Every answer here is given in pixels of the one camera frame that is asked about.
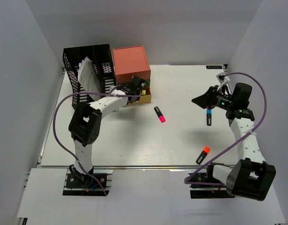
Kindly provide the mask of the pink black highlighter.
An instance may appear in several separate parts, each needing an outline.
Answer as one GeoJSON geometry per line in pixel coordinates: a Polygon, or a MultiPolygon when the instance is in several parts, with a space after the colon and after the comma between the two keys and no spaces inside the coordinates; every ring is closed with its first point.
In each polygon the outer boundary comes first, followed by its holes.
{"type": "Polygon", "coordinates": [[[158,116],[158,119],[160,120],[161,123],[164,123],[166,121],[165,117],[163,116],[162,112],[160,111],[159,107],[154,107],[155,113],[158,116]]]}

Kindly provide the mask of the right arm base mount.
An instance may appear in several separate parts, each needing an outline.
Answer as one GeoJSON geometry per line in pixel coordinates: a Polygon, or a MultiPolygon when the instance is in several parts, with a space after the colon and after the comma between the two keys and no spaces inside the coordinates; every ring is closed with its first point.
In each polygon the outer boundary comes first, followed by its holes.
{"type": "MultiPolygon", "coordinates": [[[[190,180],[190,183],[219,183],[214,178],[207,176],[207,170],[202,169],[190,180]]],[[[190,184],[190,197],[191,199],[233,199],[232,195],[229,195],[225,185],[205,185],[205,184],[190,184]]]]}

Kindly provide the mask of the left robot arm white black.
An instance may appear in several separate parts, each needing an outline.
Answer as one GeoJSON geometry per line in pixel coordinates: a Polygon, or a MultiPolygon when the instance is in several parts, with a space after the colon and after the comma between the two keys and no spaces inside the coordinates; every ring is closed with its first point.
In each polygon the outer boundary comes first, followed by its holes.
{"type": "Polygon", "coordinates": [[[77,156],[70,170],[82,187],[90,186],[93,181],[92,144],[99,136],[102,119],[109,113],[138,101],[145,85],[144,79],[134,76],[131,82],[114,87],[108,96],[77,105],[69,124],[77,156]]]}

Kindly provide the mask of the yellow bottom drawer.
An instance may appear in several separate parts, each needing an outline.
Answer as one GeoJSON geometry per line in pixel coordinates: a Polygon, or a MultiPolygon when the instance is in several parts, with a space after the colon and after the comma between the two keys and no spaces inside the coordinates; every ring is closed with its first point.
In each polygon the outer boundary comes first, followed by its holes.
{"type": "Polygon", "coordinates": [[[143,89],[146,91],[146,95],[145,96],[141,96],[140,99],[136,102],[130,103],[130,105],[135,105],[135,104],[148,104],[151,102],[152,99],[152,94],[150,91],[150,88],[145,88],[143,89]]]}

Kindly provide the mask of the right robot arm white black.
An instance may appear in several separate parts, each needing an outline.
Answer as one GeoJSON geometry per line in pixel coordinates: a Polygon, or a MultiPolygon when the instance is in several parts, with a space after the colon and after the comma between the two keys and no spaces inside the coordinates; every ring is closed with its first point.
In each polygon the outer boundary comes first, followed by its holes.
{"type": "Polygon", "coordinates": [[[275,178],[276,169],[262,156],[253,131],[255,118],[248,108],[251,92],[252,87],[245,83],[237,83],[232,94],[223,93],[216,85],[192,99],[203,109],[219,107],[226,111],[238,153],[238,162],[233,168],[210,163],[206,175],[192,182],[202,186],[225,186],[228,195],[263,201],[275,178]]]}

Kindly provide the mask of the coral top drawer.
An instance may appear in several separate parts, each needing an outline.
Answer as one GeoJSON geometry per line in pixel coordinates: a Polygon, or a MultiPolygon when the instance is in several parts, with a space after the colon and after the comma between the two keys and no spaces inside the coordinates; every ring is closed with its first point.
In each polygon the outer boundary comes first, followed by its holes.
{"type": "Polygon", "coordinates": [[[134,76],[138,76],[144,80],[149,80],[151,76],[151,70],[144,70],[132,73],[122,73],[122,74],[116,73],[117,84],[131,82],[134,76]]]}

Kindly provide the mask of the orange black highlighter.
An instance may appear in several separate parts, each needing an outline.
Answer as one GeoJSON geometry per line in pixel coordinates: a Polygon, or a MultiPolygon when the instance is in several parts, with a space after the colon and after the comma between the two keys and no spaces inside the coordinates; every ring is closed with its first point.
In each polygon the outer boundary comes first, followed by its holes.
{"type": "Polygon", "coordinates": [[[196,163],[198,164],[198,165],[200,165],[202,162],[203,162],[203,160],[205,159],[205,157],[209,154],[209,152],[210,152],[210,147],[208,147],[208,146],[206,146],[204,149],[203,149],[203,151],[201,152],[201,154],[198,156],[198,158],[197,158],[197,160],[196,160],[196,163]]]}

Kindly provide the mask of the blue black highlighter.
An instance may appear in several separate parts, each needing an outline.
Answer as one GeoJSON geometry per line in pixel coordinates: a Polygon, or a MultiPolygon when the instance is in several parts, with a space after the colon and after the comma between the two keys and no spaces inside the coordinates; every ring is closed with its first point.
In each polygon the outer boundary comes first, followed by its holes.
{"type": "Polygon", "coordinates": [[[211,126],[212,125],[212,110],[211,109],[207,109],[207,126],[211,126]]]}

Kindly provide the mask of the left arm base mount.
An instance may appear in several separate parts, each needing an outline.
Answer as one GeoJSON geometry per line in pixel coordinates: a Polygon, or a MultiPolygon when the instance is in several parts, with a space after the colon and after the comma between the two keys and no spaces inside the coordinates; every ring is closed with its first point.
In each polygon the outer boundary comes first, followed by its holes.
{"type": "Polygon", "coordinates": [[[78,172],[74,165],[70,165],[65,177],[63,187],[63,196],[107,196],[111,188],[110,173],[93,173],[94,169],[90,170],[92,176],[95,176],[104,191],[101,189],[97,180],[86,174],[78,172]]]}

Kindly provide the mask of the green drawer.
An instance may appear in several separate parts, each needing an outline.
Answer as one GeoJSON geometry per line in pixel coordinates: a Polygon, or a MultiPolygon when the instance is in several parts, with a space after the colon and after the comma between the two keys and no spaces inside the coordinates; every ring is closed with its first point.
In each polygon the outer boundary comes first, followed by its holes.
{"type": "Polygon", "coordinates": [[[150,79],[147,79],[144,85],[144,88],[149,88],[150,87],[150,79]]]}

